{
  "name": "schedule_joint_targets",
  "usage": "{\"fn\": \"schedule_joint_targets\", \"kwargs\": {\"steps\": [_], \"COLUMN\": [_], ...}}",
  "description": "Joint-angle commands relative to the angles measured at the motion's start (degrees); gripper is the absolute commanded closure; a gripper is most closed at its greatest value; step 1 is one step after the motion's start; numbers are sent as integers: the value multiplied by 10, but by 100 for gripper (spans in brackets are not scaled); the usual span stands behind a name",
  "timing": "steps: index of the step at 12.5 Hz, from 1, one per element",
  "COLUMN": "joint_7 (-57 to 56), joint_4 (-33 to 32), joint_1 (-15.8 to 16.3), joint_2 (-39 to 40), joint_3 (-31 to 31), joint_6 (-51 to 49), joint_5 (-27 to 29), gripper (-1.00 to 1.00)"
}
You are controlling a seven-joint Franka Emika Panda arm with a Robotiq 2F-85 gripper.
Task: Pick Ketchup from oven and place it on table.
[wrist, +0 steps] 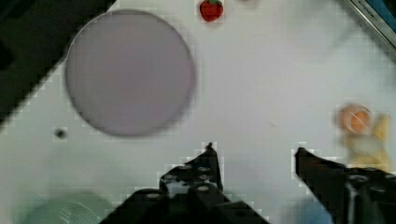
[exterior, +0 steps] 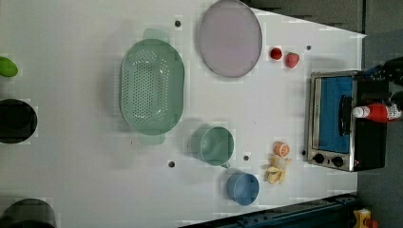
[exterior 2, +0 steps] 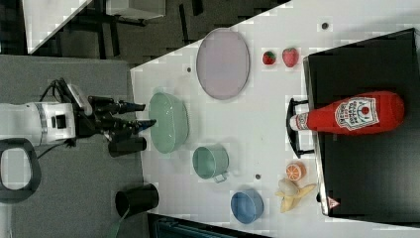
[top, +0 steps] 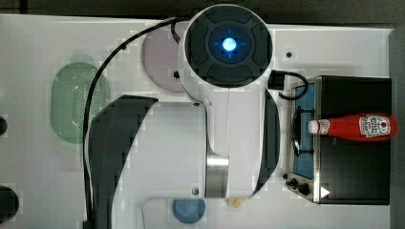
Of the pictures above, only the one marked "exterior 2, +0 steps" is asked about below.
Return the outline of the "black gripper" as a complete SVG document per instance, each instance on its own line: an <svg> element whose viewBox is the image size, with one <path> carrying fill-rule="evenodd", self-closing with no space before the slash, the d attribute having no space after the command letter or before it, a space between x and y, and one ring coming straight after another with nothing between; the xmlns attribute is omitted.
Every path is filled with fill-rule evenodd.
<svg viewBox="0 0 420 238"><path fill-rule="evenodd" d="M106 106L111 106L116 101L109 97L88 96L87 105L91 107L90 115L77 103L72 104L73 114L75 120L75 138L84 139L96 134L103 134L105 131L111 130L114 126L114 134L138 134L141 131L153 127L157 122L155 119L150 120L119 120L112 116L112 113L106 109ZM118 113L125 114L129 112L144 111L145 104L137 104L120 100L118 103Z"/></svg>

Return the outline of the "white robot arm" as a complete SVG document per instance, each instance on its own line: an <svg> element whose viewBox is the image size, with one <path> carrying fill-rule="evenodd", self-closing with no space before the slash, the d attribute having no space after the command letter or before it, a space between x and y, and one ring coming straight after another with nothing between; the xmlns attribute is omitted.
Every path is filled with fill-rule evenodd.
<svg viewBox="0 0 420 238"><path fill-rule="evenodd" d="M1 168L9 162L25 161L28 178L19 186L6 183L1 175L1 201L18 203L33 195L42 179L40 156L36 148L60 145L73 147L78 139L102 134L108 140L108 152L116 158L143 151L145 138L138 135L155 125L155 119L128 121L119 116L142 111L143 104L90 96L59 102L29 102L1 105Z"/></svg>

